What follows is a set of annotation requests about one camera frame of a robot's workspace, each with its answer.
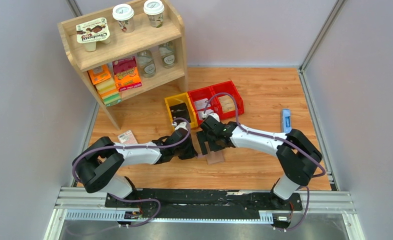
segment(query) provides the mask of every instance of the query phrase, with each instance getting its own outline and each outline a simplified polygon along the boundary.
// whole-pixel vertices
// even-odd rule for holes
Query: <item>cup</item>
[[[152,27],[163,26],[164,5],[160,0],[148,0],[143,4],[143,12],[148,15]]]
[[[133,16],[135,11],[129,4],[119,4],[112,9],[112,17],[117,20],[124,33],[131,33],[135,30]]]

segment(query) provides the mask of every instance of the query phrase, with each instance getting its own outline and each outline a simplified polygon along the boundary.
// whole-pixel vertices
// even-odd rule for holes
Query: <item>wall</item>
[[[95,101],[70,66],[63,0],[0,1],[0,240],[40,240]]]
[[[393,239],[393,1],[347,1],[306,75],[366,239]]]
[[[189,65],[299,66],[336,0],[170,0],[183,18]],[[118,0],[76,0],[83,14]]]

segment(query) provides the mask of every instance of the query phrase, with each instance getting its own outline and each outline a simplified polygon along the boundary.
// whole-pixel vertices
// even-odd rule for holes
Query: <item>glass bottle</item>
[[[158,45],[159,54],[161,55],[162,66],[172,68],[176,63],[175,46],[172,41]]]
[[[148,49],[137,53],[137,64],[139,66],[139,74],[145,78],[151,78],[156,74],[153,55]]]

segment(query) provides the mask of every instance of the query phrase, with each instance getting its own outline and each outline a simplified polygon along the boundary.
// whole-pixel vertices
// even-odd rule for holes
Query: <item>wooden table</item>
[[[245,113],[239,120],[248,127],[280,132],[280,113],[291,110],[292,127],[301,130],[318,146],[306,99],[295,68],[189,68],[189,89],[233,80],[242,96]],[[90,143],[103,136],[118,142],[117,136],[132,130],[139,143],[156,140],[172,133],[164,98],[181,93],[174,82],[159,86],[130,98],[112,110],[122,119],[116,130],[103,110],[99,110]],[[234,121],[232,118],[223,122]],[[200,153],[195,132],[192,140]],[[278,159],[246,148],[227,148],[224,163],[207,165],[205,158],[180,160],[149,165],[122,167],[117,174],[129,177],[137,188],[236,189],[270,190],[282,176]],[[312,190],[331,190],[327,176],[313,178]]]

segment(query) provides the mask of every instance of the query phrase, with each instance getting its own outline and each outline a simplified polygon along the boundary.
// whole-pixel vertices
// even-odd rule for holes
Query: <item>bottle label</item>
[[[170,55],[170,56],[166,56],[164,58],[164,62],[167,65],[172,65],[175,62],[175,55],[173,54],[173,55]]]
[[[156,70],[156,66],[154,65],[154,63],[151,63],[148,66],[146,66],[143,70],[147,74],[153,74],[154,71]]]

